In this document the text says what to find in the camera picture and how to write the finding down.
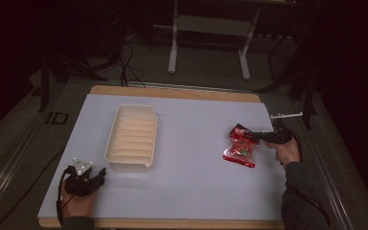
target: snack package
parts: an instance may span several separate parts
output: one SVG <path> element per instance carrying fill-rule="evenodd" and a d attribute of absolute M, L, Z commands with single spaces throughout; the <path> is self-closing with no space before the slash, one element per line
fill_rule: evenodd
<path fill-rule="evenodd" d="M 223 159 L 254 168 L 252 156 L 259 143 L 253 139 L 253 132 L 237 124 L 229 132 L 229 137 L 232 139 L 232 145 L 223 152 Z"/>

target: black cable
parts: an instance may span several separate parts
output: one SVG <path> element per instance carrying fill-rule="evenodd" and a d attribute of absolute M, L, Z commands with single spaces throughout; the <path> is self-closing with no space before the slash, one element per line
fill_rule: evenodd
<path fill-rule="evenodd" d="M 57 219 L 60 225 L 64 222 L 64 218 L 62 217 L 62 207 L 61 207 L 61 187 L 62 182 L 64 181 L 64 176 L 70 172 L 70 166 L 62 173 L 61 178 L 58 183 L 58 192 L 57 192 L 57 201 L 56 201 L 56 209 L 57 209 Z"/>
<path fill-rule="evenodd" d="M 64 152 L 64 149 L 62 149 L 61 151 L 59 151 L 55 156 L 53 156 L 53 158 L 49 161 L 49 163 L 44 167 L 44 169 L 40 172 L 40 174 L 37 176 L 37 178 L 34 180 L 34 182 L 32 183 L 32 185 L 29 187 L 29 189 L 26 191 L 26 193 L 20 197 L 20 199 L 17 201 L 17 203 L 8 211 L 8 213 L 1 218 L 0 220 L 0 226 L 1 224 L 6 220 L 6 218 L 8 216 L 11 215 L 11 213 L 17 208 L 17 206 L 20 204 L 20 202 L 22 202 L 22 200 L 26 197 L 26 195 L 31 191 L 31 189 L 35 186 L 35 183 L 37 183 L 37 180 L 46 172 L 47 168 L 49 168 L 49 166 L 56 160 L 56 158 L 58 158 L 62 153 Z"/>
<path fill-rule="evenodd" d="M 290 186 L 288 183 L 286 183 L 286 187 L 287 189 L 294 193 L 295 195 L 301 197 L 302 199 L 306 200 L 306 202 L 308 202 L 310 205 L 312 205 L 314 208 L 316 208 L 324 217 L 325 221 L 328 223 L 328 226 L 331 225 L 331 219 L 330 216 L 328 215 L 327 211 L 324 209 L 324 207 L 320 204 L 320 202 L 312 199 L 311 197 L 309 197 L 306 194 L 303 194 L 301 192 L 299 192 L 298 190 L 296 190 L 295 188 L 293 188 L 292 186 Z"/>
<path fill-rule="evenodd" d="M 108 9 L 109 9 L 108 13 L 111 19 L 113 20 L 112 23 L 110 24 L 111 30 L 113 30 L 113 33 L 115 34 L 115 37 L 113 40 L 115 41 L 115 46 L 119 47 L 120 44 L 122 43 L 122 37 L 123 37 L 125 26 L 126 26 L 127 3 L 124 0 L 123 3 L 120 4 L 118 3 L 117 0 L 114 0 L 112 1 L 112 3 L 109 4 Z M 96 66 L 92 66 L 89 68 L 95 71 L 95 70 L 103 70 L 104 68 L 110 67 L 112 65 L 115 66 L 118 60 L 117 57 L 120 55 L 119 52 L 120 52 L 119 49 L 116 48 L 116 53 L 112 54 L 108 62 L 99 64 Z"/>
<path fill-rule="evenodd" d="M 72 15 L 73 15 L 73 18 L 74 18 L 74 21 L 73 22 L 76 24 L 76 28 L 78 28 L 77 31 L 79 33 L 79 37 L 82 37 L 81 31 L 79 30 L 79 28 L 81 27 L 79 25 L 79 19 L 78 19 L 77 14 L 76 14 L 76 12 L 74 10 L 75 7 L 74 7 L 74 5 L 72 4 L 71 1 L 67 1 L 67 2 L 68 2 L 69 6 L 70 6 L 70 8 L 72 10 Z M 114 24 L 116 24 L 116 23 L 118 23 L 120 21 L 120 19 L 118 17 L 118 14 L 115 13 L 115 11 L 114 11 L 114 13 L 111 13 L 111 16 L 110 17 L 111 17 L 110 19 L 112 19 L 113 21 L 112 21 L 112 23 L 110 23 L 108 26 L 105 27 L 104 38 L 103 38 L 103 45 L 101 47 L 101 52 L 104 49 L 104 43 L 106 41 L 106 30 L 108 29 L 108 27 L 110 26 L 111 30 L 114 30 L 115 35 L 117 35 L 118 32 L 119 32 L 119 31 L 115 30 L 114 27 L 112 27 L 112 25 L 114 25 Z M 109 60 L 106 61 L 105 63 L 101 63 L 101 64 L 98 64 L 98 65 L 95 65 L 95 66 L 85 66 L 85 65 L 82 65 L 82 66 L 85 67 L 88 70 L 91 70 L 91 71 L 103 70 L 104 68 L 107 68 L 107 67 L 113 65 L 118 60 L 117 59 L 117 56 L 118 56 L 117 52 L 111 53 Z"/>
<path fill-rule="evenodd" d="M 132 75 L 134 76 L 134 79 L 133 79 L 133 80 L 128 80 L 128 81 L 135 81 L 135 80 L 137 80 L 137 81 L 139 81 L 139 82 L 143 85 L 143 87 L 145 87 L 145 88 L 146 88 L 145 84 L 142 82 L 142 78 L 145 76 L 145 73 L 144 73 L 142 70 L 139 70 L 139 69 L 136 69 L 136 68 L 131 67 L 130 65 L 128 65 L 127 67 L 129 67 L 130 72 L 131 72 L 131 73 L 132 73 Z M 138 77 L 138 76 L 133 72 L 133 70 L 140 71 L 140 72 L 142 73 L 142 76 Z"/>
<path fill-rule="evenodd" d="M 71 197 L 67 200 L 67 202 L 65 202 L 65 204 L 64 205 L 62 205 L 62 207 L 61 207 L 61 210 L 63 210 L 64 209 L 64 207 L 71 201 L 71 199 L 73 199 L 74 198 L 74 195 L 71 195 Z"/>
<path fill-rule="evenodd" d="M 131 47 L 131 45 L 129 45 L 127 43 L 124 43 L 124 45 L 126 45 L 130 49 L 130 55 L 129 55 L 129 58 L 127 60 L 125 60 L 122 55 L 121 55 L 121 58 L 120 58 L 121 65 L 122 65 L 121 85 L 122 86 L 127 86 L 127 67 L 128 67 L 128 64 L 130 63 L 130 60 L 133 57 L 133 48 Z"/>
<path fill-rule="evenodd" d="M 81 73 L 86 75 L 88 78 L 96 81 L 107 81 L 106 78 L 100 77 L 95 74 L 91 69 L 87 68 L 84 64 L 80 63 L 79 61 L 75 61 L 60 51 L 55 51 L 55 55 L 60 58 L 62 61 L 69 64 L 70 67 L 79 70 Z"/>

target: dark floor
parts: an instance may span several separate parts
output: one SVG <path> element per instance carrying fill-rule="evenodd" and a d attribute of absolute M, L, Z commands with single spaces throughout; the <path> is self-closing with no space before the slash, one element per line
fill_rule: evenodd
<path fill-rule="evenodd" d="M 30 122 L 28 119 L 32 119 L 35 112 L 33 109 L 36 106 L 38 107 L 39 104 L 39 101 L 35 101 L 35 98 L 27 99 L 33 102 L 26 103 L 26 105 L 19 103 L 33 89 L 29 76 L 38 70 L 39 52 L 36 51 L 38 49 L 33 44 L 28 43 L 26 36 L 20 36 L 16 39 L 10 36 L 15 31 L 17 33 L 20 31 L 25 35 L 36 35 L 34 30 L 37 25 L 32 22 L 26 23 L 26 15 L 33 16 L 35 12 L 31 12 L 24 7 L 11 6 L 13 10 L 17 9 L 17 11 L 12 11 L 12 14 L 9 14 L 12 18 L 16 18 L 22 13 L 25 16 L 17 17 L 17 23 L 10 26 L 5 23 L 6 20 L 3 20 L 3 17 L 0 18 L 0 121 L 10 111 L 12 112 L 10 116 L 16 117 L 19 114 L 13 115 L 13 112 L 22 110 L 23 112 L 20 114 L 24 118 L 24 123 L 16 123 L 14 122 L 15 118 L 12 118 L 14 120 L 11 120 L 10 125 L 5 123 L 0 125 L 0 131 L 4 132 L 6 138 L 10 140 L 7 144 L 1 146 L 0 151 L 15 149 L 16 141 L 19 141 L 20 138 L 14 133 L 12 139 L 12 136 L 5 131 L 5 128 L 17 129 L 18 133 L 21 133 L 22 130 L 26 131 Z M 356 168 L 368 191 L 368 27 L 360 28 L 366 33 L 356 34 L 352 39 L 345 39 L 345 36 L 333 37 L 335 43 L 343 40 L 346 44 L 344 46 L 328 47 L 330 50 L 333 50 L 335 47 L 337 49 L 333 50 L 335 55 L 328 57 L 327 64 L 323 65 L 323 75 L 317 79 L 315 87 L 321 95 L 321 101 L 325 105 L 327 113 L 329 113 L 327 116 L 329 116 L 329 119 L 333 121 L 337 128 L 338 135 L 342 138 L 341 140 L 346 150 L 350 153 L 350 157 L 355 163 L 354 168 Z M 165 35 L 167 38 L 171 37 L 168 32 Z M 252 50 L 257 55 L 249 57 L 249 60 L 252 63 L 260 61 L 260 63 L 264 64 L 253 66 L 253 71 L 256 73 L 256 81 L 244 82 L 239 80 L 240 78 L 236 78 L 236 80 L 228 80 L 226 78 L 210 79 L 211 76 L 217 73 L 223 76 L 238 76 L 240 74 L 240 70 L 237 68 L 226 68 L 227 65 L 238 65 L 236 54 L 230 57 L 224 53 L 230 51 L 231 46 L 228 48 L 227 44 L 223 46 L 222 44 L 206 44 L 207 49 L 203 52 L 198 46 L 194 48 L 195 45 L 191 34 L 184 34 L 184 36 L 186 39 L 182 41 L 182 46 L 187 49 L 180 49 L 178 61 L 181 61 L 181 64 L 177 65 L 175 77 L 166 75 L 166 64 L 162 64 L 167 62 L 166 59 L 156 60 L 148 58 L 154 57 L 154 52 L 159 52 L 158 54 L 161 54 L 163 58 L 168 56 L 169 48 L 165 46 L 166 38 L 164 36 L 160 36 L 160 39 L 155 40 L 153 44 L 164 46 L 162 49 L 141 45 L 141 43 L 137 43 L 137 40 L 134 40 L 143 40 L 141 36 L 131 37 L 132 41 L 135 41 L 132 44 L 136 45 L 134 48 L 135 59 L 132 60 L 131 64 L 145 73 L 143 81 L 173 85 L 229 88 L 233 90 L 256 89 L 272 82 L 265 65 L 265 57 L 274 44 L 272 40 L 255 39 L 252 44 Z M 286 47 L 290 46 L 293 47 L 292 42 L 286 45 Z M 287 65 L 290 50 L 292 51 L 293 49 L 279 51 L 276 56 L 277 59 L 274 59 L 274 61 L 278 61 L 279 69 Z M 196 54 L 197 58 L 203 58 L 208 61 L 203 63 L 204 66 L 185 61 L 187 58 L 194 59 L 194 54 Z M 222 63 L 222 61 L 225 65 L 216 65 L 216 63 Z M 115 74 L 113 77 L 115 78 L 116 76 L 115 79 L 118 79 L 120 74 L 118 68 L 115 71 L 113 72 Z M 78 81 L 78 77 L 74 76 L 72 80 Z M 288 88 L 280 88 L 275 91 L 275 94 L 285 96 L 287 91 Z M 23 109 L 28 111 L 26 114 L 29 114 L 30 117 L 24 115 Z M 4 163 L 5 159 L 0 159 L 0 165 Z"/>

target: gray floor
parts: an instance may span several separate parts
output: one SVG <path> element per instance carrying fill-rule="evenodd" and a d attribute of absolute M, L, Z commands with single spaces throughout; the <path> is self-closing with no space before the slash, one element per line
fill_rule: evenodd
<path fill-rule="evenodd" d="M 141 81 L 147 87 L 188 87 L 252 93 L 253 89 L 273 82 L 266 59 L 275 43 L 268 38 L 257 37 L 252 41 L 247 55 L 252 74 L 250 81 L 242 79 L 237 50 L 232 46 L 222 48 L 222 45 L 217 48 L 205 44 L 208 49 L 192 48 L 191 42 L 184 40 L 181 43 L 183 46 L 178 49 L 176 73 L 171 75 L 167 73 L 170 54 L 170 47 L 166 46 L 168 42 L 160 38 L 152 45 L 138 42 L 130 44 L 134 53 L 129 64 L 135 68 L 133 72 L 136 75 L 141 76 L 142 72 L 145 74 Z M 287 66 L 295 50 L 290 40 L 283 47 L 273 60 L 278 73 Z M 128 55 L 129 49 L 125 47 L 124 57 Z M 30 95 L 0 123 L 0 172 L 7 165 L 15 165 L 12 162 L 14 155 L 19 152 L 23 154 L 18 167 L 13 169 L 15 174 L 10 176 L 8 188 L 0 195 L 0 220 L 11 213 L 0 229 L 43 229 L 38 225 L 36 216 L 53 179 L 59 157 L 47 169 L 45 166 L 66 146 L 90 88 L 103 83 L 71 73 L 72 78 L 67 83 L 52 82 L 52 99 L 45 112 L 38 113 L 39 98 Z M 101 75 L 109 78 L 107 84 L 118 85 L 120 73 L 121 68 L 117 66 Z M 135 79 L 129 72 L 127 77 Z M 129 85 L 142 86 L 138 81 L 130 81 Z M 301 111 L 302 102 L 290 101 L 286 95 L 288 89 L 289 85 L 286 85 L 269 94 L 260 95 L 270 114 Z M 314 95 L 313 106 L 317 114 L 311 116 L 312 130 L 307 130 L 300 118 L 288 119 L 286 123 L 303 142 L 305 164 L 320 185 L 318 192 L 332 216 L 332 229 L 368 229 L 366 188 L 317 93 Z M 46 124 L 50 112 L 68 113 L 69 119 L 65 125 Z M 33 188 L 28 191 L 37 178 Z"/>

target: white paper sheet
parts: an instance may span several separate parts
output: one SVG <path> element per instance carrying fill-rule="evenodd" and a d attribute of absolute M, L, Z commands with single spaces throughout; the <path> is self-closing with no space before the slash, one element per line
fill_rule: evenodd
<path fill-rule="evenodd" d="M 151 105 L 158 119 L 150 172 L 114 172 L 104 159 L 118 107 Z M 57 216 L 58 182 L 73 157 L 94 163 L 91 177 L 106 167 L 94 218 L 281 219 L 285 173 L 274 151 L 260 145 L 256 168 L 222 159 L 237 124 L 271 131 L 263 103 L 88 95 L 39 218 Z"/>

